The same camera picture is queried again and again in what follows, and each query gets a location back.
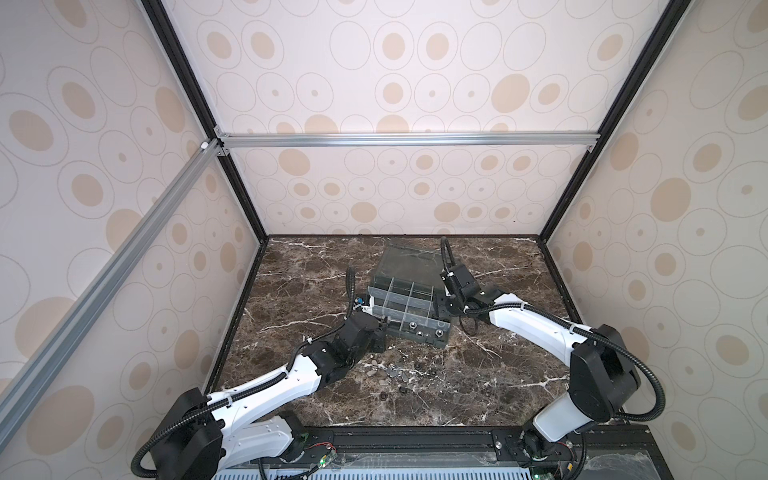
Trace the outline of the clear plastic organizer box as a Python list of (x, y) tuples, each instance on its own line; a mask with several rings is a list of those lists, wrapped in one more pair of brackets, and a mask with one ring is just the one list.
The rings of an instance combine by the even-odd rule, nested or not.
[(367, 288), (367, 308), (387, 335), (443, 349), (452, 329), (439, 253), (405, 245), (383, 251)]

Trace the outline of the black corner frame post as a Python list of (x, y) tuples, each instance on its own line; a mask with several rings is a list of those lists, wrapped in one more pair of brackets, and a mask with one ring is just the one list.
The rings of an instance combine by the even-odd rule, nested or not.
[[(165, 6), (158, 0), (142, 0), (140, 4), (149, 18), (206, 138), (220, 140), (221, 137), (216, 131), (217, 122)], [(267, 241), (269, 235), (255, 210), (234, 159), (230, 153), (223, 153), (218, 156), (218, 159), (257, 240), (261, 243)]]
[(618, 90), (618, 94), (608, 109), (606, 117), (600, 124), (597, 130), (599, 137), (596, 143), (587, 149), (580, 160), (574, 174), (545, 223), (543, 230), (539, 234), (538, 240), (540, 245), (546, 245), (553, 237), (577, 193), (587, 180), (602, 151), (629, 110), (630, 105), (635, 100), (652, 69), (658, 63), (664, 48), (672, 38), (691, 4), (692, 1), (690, 0), (673, 0), (667, 3), (658, 22), (651, 30), (648, 39), (642, 45), (637, 60), (632, 65), (627, 78)]

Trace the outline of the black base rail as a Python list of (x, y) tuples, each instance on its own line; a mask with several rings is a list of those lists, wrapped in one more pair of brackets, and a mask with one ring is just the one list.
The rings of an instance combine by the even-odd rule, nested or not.
[(669, 479), (650, 430), (591, 427), (529, 458), (514, 427), (205, 427), (153, 448), (160, 479)]

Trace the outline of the black corner frame post left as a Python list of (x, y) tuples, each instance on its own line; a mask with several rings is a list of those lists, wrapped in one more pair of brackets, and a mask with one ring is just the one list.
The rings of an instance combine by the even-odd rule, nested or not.
[[(140, 4), (149, 18), (206, 138), (220, 140), (221, 137), (216, 131), (217, 122), (165, 6), (158, 0), (142, 0)], [(234, 159), (230, 153), (223, 153), (218, 156), (218, 159), (257, 240), (261, 243), (267, 241), (269, 235), (255, 210)]]

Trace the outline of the black corner frame post right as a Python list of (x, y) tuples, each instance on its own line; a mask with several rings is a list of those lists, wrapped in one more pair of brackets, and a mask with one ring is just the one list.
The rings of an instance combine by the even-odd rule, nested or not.
[(602, 151), (629, 110), (630, 105), (635, 100), (652, 69), (658, 63), (664, 48), (672, 38), (691, 4), (692, 1), (690, 0), (673, 0), (667, 3), (658, 22), (651, 30), (648, 39), (642, 45), (637, 60), (632, 65), (627, 78), (618, 90), (618, 94), (608, 109), (606, 117), (600, 124), (597, 130), (599, 137), (596, 143), (587, 149), (580, 160), (574, 174), (545, 223), (543, 230), (539, 234), (538, 240), (540, 245), (546, 245), (553, 237), (577, 193), (587, 180)]

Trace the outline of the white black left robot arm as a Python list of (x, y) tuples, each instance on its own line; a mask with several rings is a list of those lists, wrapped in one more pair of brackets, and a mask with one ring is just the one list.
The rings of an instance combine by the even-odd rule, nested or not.
[(272, 412), (343, 379), (386, 337), (387, 322), (353, 310), (329, 332), (308, 338), (286, 365), (240, 386), (182, 393), (134, 454), (139, 478), (211, 479), (259, 458), (295, 455), (306, 438), (296, 420)]

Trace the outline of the pile of screws and nuts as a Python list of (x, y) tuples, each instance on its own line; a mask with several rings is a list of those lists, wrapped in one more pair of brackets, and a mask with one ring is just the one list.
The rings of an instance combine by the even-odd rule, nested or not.
[(363, 363), (365, 373), (377, 380), (392, 384), (399, 392), (418, 397), (437, 396), (446, 390), (444, 358), (437, 354), (396, 356), (387, 360), (371, 357)]

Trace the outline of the aluminium crossbar back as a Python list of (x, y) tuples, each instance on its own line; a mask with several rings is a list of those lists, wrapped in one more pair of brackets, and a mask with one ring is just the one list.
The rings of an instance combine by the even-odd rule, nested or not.
[(425, 133), (318, 133), (318, 134), (233, 134), (220, 142), (227, 148), (331, 148), (331, 147), (447, 147), (514, 145), (594, 145), (600, 134), (594, 131), (523, 132), (425, 132)]

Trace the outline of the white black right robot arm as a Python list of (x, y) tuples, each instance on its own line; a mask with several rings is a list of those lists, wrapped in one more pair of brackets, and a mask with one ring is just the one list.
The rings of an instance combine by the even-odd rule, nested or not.
[(636, 364), (619, 352), (624, 343), (615, 329), (573, 324), (512, 293), (482, 287), (460, 263), (446, 264), (441, 278), (450, 312), (508, 330), (568, 367), (567, 392), (532, 418), (530, 438), (555, 443), (591, 422), (607, 422), (640, 387)]

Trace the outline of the aluminium crossbar left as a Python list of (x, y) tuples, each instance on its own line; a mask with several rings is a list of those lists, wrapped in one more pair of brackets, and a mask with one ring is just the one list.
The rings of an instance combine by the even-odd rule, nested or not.
[(198, 149), (25, 364), (1, 400), (2, 448), (6, 448), (16, 435), (162, 227), (203, 171), (217, 157), (222, 146), (221, 140), (211, 138), (204, 148)]

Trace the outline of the aluminium crossbar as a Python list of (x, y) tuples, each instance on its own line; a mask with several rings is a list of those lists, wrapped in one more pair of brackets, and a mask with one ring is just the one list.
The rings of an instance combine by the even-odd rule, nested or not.
[(594, 145), (600, 134), (594, 131), (523, 132), (425, 132), (425, 133), (318, 133), (318, 134), (233, 134), (220, 142), (227, 148), (331, 148), (331, 147), (447, 147), (514, 145)]
[(16, 435), (162, 227), (203, 171), (217, 157), (222, 146), (221, 140), (211, 138), (204, 148), (198, 149), (25, 364), (1, 400), (2, 448), (6, 448)]

